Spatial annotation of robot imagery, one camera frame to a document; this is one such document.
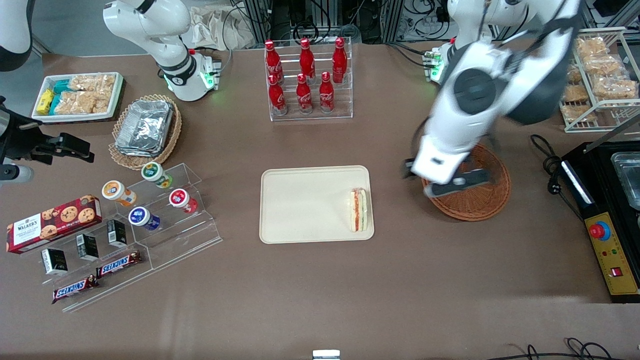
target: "walkers cookie box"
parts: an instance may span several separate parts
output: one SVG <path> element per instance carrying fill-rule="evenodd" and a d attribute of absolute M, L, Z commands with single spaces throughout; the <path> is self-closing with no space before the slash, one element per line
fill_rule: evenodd
<path fill-rule="evenodd" d="M 102 221 L 100 201 L 85 195 L 6 227 L 6 250 L 22 254 Z"/>

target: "white tray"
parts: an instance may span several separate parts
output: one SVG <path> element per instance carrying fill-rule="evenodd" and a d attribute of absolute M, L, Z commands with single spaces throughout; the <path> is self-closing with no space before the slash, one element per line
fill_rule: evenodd
<path fill-rule="evenodd" d="M 77 114 L 77 115 L 40 115 L 36 112 L 36 107 L 38 106 L 38 102 L 40 102 L 40 98 L 42 94 L 44 94 L 45 90 L 48 88 L 53 89 L 53 85 L 56 81 L 59 80 L 71 80 L 75 75 L 115 75 L 116 81 L 113 83 L 113 91 L 111 92 L 111 98 L 109 99 L 109 106 L 107 107 L 107 112 L 105 113 L 95 113 L 95 114 Z M 89 72 L 85 74 L 67 74 L 67 75 L 51 75 L 44 78 L 42 81 L 42 86 L 40 87 L 40 91 L 38 92 L 38 97 L 36 98 L 36 103 L 33 106 L 33 110 L 31 111 L 31 118 L 40 120 L 45 124 L 53 123 L 60 124 L 64 122 L 84 122 L 84 121 L 95 121 L 108 119 L 113 116 L 113 113 L 116 110 L 116 106 L 118 104 L 118 98 L 120 97 L 120 91 L 122 90 L 122 75 L 119 72 Z"/>
<path fill-rule="evenodd" d="M 367 229 L 353 232 L 349 195 L 367 191 Z M 260 240 L 272 243 L 368 240 L 373 236 L 369 171 L 344 167 L 279 168 L 262 174 Z"/>

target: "woven basket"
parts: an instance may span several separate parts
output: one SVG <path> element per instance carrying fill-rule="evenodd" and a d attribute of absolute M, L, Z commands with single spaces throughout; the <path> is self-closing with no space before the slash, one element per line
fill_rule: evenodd
<path fill-rule="evenodd" d="M 496 215 L 507 204 L 511 195 L 511 177 L 502 161 L 486 146 L 477 144 L 471 150 L 471 156 L 477 167 L 489 171 L 491 181 L 475 188 L 429 199 L 450 217 L 465 221 L 481 221 Z M 460 165 L 460 170 L 467 171 L 466 164 Z M 427 184 L 429 182 L 422 179 L 422 185 Z"/>
<path fill-rule="evenodd" d="M 175 143 L 178 142 L 178 137 L 180 136 L 180 129 L 182 128 L 182 116 L 180 115 L 180 111 L 178 110 L 178 106 L 176 106 L 175 102 L 164 95 L 145 95 L 138 100 L 146 100 L 146 101 L 166 101 L 173 105 L 173 117 L 171 119 L 171 125 L 169 126 L 169 133 L 167 134 L 166 144 L 164 145 L 164 150 L 158 157 L 149 158 L 145 156 L 130 156 L 121 154 L 118 149 L 116 149 L 116 144 L 109 144 L 109 153 L 111 154 L 111 158 L 116 163 L 128 167 L 133 170 L 140 170 L 142 166 L 149 161 L 155 161 L 156 163 L 164 163 L 169 155 L 173 151 L 175 147 Z M 127 113 L 129 112 L 129 108 L 131 105 L 127 106 L 127 108 L 120 114 L 118 121 L 113 127 L 113 131 L 111 134 L 113 135 L 113 139 L 115 140 L 120 133 L 120 129 L 122 128 L 122 122 L 127 117 Z"/>

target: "white cloth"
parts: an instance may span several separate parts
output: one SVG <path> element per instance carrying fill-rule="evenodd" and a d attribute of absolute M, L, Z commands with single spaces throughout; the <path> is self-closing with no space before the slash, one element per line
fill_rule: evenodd
<path fill-rule="evenodd" d="M 234 10 L 235 6 L 227 4 L 192 6 L 189 13 L 193 43 L 197 47 L 213 46 L 218 50 L 228 50 L 228 48 L 237 50 L 254 45 L 255 38 L 249 28 L 250 20 L 245 19 L 243 15 L 247 12 L 244 3 L 238 3 L 237 6 L 240 10 Z M 225 26 L 224 41 L 222 41 L 223 25 Z"/>

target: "coca-cola bottle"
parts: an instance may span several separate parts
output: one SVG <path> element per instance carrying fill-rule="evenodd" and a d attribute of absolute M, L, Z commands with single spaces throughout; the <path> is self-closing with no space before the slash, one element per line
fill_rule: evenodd
<path fill-rule="evenodd" d="M 267 49 L 267 56 L 265 61 L 267 62 L 267 70 L 269 72 L 269 75 L 275 75 L 276 79 L 278 80 L 278 84 L 284 84 L 282 62 L 280 62 L 280 55 L 278 55 L 278 53 L 276 52 L 273 41 L 265 41 L 264 47 Z"/>
<path fill-rule="evenodd" d="M 307 77 L 304 74 L 298 74 L 298 87 L 296 89 L 298 94 L 298 105 L 300 106 L 300 112 L 303 114 L 311 114 L 314 110 L 311 104 L 311 89 L 307 84 Z"/>
<path fill-rule="evenodd" d="M 347 52 L 344 50 L 344 39 L 335 39 L 335 50 L 333 52 L 333 82 L 342 84 L 344 75 L 347 72 Z"/>
<path fill-rule="evenodd" d="M 320 110 L 329 114 L 333 111 L 335 102 L 333 100 L 333 84 L 331 84 L 331 75 L 328 71 L 322 73 L 322 83 L 320 84 Z"/>
<path fill-rule="evenodd" d="M 278 78 L 275 75 L 269 75 L 269 100 L 271 100 L 274 115 L 282 116 L 287 113 L 284 93 L 280 85 L 278 85 Z"/>
<path fill-rule="evenodd" d="M 300 52 L 300 70 L 307 77 L 308 84 L 316 83 L 316 60 L 314 54 L 311 52 L 310 42 L 307 38 L 300 40 L 300 46 L 302 52 Z"/>

